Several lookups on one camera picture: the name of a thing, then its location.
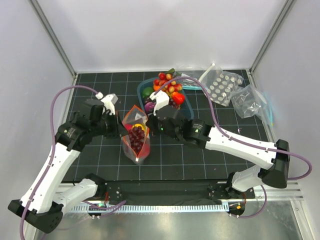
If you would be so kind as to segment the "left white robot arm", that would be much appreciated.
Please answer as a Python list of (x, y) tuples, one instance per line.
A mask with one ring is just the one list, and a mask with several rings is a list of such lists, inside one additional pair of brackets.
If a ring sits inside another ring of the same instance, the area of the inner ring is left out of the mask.
[(93, 138), (107, 139), (127, 135), (115, 109), (114, 94), (86, 99), (72, 120), (59, 126), (48, 158), (36, 180), (21, 199), (12, 200), (8, 209), (45, 234), (57, 228), (64, 214), (78, 203), (93, 198), (101, 200), (107, 193), (106, 181), (90, 173), (80, 183), (61, 194), (56, 191), (71, 164)]

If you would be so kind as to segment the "orange tangerine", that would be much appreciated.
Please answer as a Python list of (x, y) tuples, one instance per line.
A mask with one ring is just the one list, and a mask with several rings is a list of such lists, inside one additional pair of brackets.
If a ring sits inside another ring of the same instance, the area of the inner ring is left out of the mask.
[(162, 87), (161, 87), (160, 85), (154, 85), (154, 86), (153, 86), (153, 90), (154, 90), (155, 92), (161, 90), (161, 88), (162, 88)]

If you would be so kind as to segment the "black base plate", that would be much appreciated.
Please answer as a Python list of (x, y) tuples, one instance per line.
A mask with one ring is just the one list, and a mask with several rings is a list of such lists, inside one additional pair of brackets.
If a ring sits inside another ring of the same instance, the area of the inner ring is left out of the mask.
[(127, 205), (204, 205), (220, 200), (241, 202), (254, 199), (255, 193), (250, 187), (245, 192), (231, 189), (229, 182), (214, 179), (197, 180), (117, 180), (100, 184), (97, 193), (90, 200), (103, 200), (108, 195), (112, 203), (126, 200)]

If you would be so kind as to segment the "orange zipper clear bag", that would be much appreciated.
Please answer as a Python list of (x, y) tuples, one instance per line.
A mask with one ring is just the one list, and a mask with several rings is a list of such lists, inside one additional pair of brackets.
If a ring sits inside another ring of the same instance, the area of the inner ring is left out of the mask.
[(134, 105), (125, 115), (122, 124), (128, 134), (121, 138), (124, 155), (135, 164), (141, 165), (150, 154), (150, 129), (147, 115)]

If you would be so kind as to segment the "polka dot zip bag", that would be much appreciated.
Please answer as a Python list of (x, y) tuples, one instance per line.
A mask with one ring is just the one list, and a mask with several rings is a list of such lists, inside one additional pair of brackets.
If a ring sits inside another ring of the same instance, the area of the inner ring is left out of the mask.
[(228, 107), (233, 92), (243, 84), (244, 78), (237, 73), (223, 71), (212, 63), (198, 81), (206, 88), (212, 102)]

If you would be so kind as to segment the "yellow pear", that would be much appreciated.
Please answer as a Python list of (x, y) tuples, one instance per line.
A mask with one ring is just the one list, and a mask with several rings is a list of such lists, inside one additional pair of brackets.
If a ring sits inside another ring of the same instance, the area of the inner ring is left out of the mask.
[(132, 126), (132, 129), (133, 128), (138, 128), (138, 129), (141, 129), (141, 130), (143, 130), (143, 131), (145, 131), (145, 126), (144, 125), (142, 125), (142, 124), (140, 124), (140, 123), (136, 123), (136, 124), (134, 124), (133, 126)]

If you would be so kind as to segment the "blue zipper clear bag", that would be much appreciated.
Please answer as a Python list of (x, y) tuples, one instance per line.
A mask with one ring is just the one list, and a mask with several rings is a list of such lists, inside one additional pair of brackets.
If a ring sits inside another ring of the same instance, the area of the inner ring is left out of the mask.
[(238, 87), (231, 95), (231, 102), (240, 118), (257, 116), (265, 124), (274, 125), (273, 112), (269, 101), (253, 85)]

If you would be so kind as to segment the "green lime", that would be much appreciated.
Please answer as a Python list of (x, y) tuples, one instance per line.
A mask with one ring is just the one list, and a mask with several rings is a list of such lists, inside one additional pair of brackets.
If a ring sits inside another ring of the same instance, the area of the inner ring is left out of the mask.
[(149, 98), (150, 95), (154, 92), (153, 87), (146, 87), (142, 90), (141, 97), (144, 98)]

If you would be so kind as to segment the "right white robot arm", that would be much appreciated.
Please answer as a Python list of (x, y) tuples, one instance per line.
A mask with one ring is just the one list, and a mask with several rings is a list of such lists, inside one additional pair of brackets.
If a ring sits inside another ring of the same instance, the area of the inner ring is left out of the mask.
[(276, 143), (258, 141), (241, 136), (200, 119), (188, 119), (178, 109), (169, 105), (147, 115), (146, 125), (154, 135), (164, 134), (180, 144), (219, 151), (247, 160), (254, 166), (229, 174), (227, 182), (213, 187), (213, 194), (221, 199), (235, 199), (247, 190), (265, 184), (276, 189), (285, 189), (288, 183), (290, 157), (287, 141)]

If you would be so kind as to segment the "purple grape bunch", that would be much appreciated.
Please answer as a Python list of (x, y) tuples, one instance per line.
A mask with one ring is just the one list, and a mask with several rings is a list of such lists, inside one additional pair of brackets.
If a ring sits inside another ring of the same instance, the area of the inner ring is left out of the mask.
[(138, 155), (142, 149), (145, 141), (145, 131), (138, 128), (133, 128), (131, 132), (128, 132), (130, 146), (133, 151)]

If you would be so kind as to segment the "teal plastic basket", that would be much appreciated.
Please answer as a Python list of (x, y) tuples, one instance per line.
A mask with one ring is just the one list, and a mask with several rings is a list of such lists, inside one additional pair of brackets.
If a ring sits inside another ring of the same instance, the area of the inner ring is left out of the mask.
[[(154, 80), (157, 77), (152, 77), (149, 79), (146, 79), (142, 82), (139, 83), (139, 85), (137, 86), (137, 96), (138, 96), (138, 101), (140, 104), (140, 107), (142, 108), (142, 110), (144, 111), (144, 98), (142, 97), (143, 94), (143, 90), (147, 87), (153, 87), (153, 83)], [(190, 104), (189, 98), (186, 95), (186, 93), (184, 92), (184, 90), (181, 91), (181, 93), (184, 95), (185, 97), (185, 101), (184, 103), (180, 106), (180, 111), (188, 118), (188, 119), (193, 119), (194, 118), (194, 110), (192, 109), (192, 106)]]

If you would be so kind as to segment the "purple onion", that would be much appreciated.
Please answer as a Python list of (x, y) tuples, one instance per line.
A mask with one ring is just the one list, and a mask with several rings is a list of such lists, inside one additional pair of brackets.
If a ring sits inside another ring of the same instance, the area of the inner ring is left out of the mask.
[(155, 102), (152, 102), (152, 101), (147, 102), (147, 103), (144, 105), (144, 110), (145, 110), (145, 112), (146, 112), (147, 114), (148, 114), (148, 113), (151, 113), (151, 112), (154, 110), (155, 106), (156, 106), (156, 103), (155, 103)]

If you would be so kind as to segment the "black grid mat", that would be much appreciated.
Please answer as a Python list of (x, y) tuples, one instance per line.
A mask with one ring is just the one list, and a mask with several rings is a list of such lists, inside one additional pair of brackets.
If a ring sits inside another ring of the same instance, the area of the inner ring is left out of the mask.
[[(133, 106), (140, 104), (139, 83), (157, 76), (156, 71), (81, 73), (75, 82), (78, 88), (73, 91), (67, 107), (67, 119), (71, 119), (86, 99), (94, 96), (90, 89), (116, 94), (115, 108), (123, 118)], [(120, 139), (98, 136), (71, 164), (63, 182), (78, 182), (88, 174), (96, 174), (107, 181), (226, 179), (230, 173), (252, 166), (246, 159), (181, 145), (166, 135), (150, 137), (150, 154), (137, 165), (125, 156)]]

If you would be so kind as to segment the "red apple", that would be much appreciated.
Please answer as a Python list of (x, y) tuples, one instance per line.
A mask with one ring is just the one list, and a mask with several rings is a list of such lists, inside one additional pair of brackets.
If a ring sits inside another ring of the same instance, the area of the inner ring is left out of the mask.
[(145, 142), (139, 152), (140, 158), (146, 158), (150, 154), (150, 144)]

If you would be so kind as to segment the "pink dragon fruit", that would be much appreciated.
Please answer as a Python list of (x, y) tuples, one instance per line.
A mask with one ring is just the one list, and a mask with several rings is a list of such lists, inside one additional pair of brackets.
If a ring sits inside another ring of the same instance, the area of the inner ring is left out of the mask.
[(132, 125), (132, 124), (127, 123), (127, 124), (125, 124), (125, 128), (126, 128), (126, 130), (127, 130), (128, 132), (131, 132), (131, 131), (132, 131), (132, 129), (133, 129), (133, 125)]

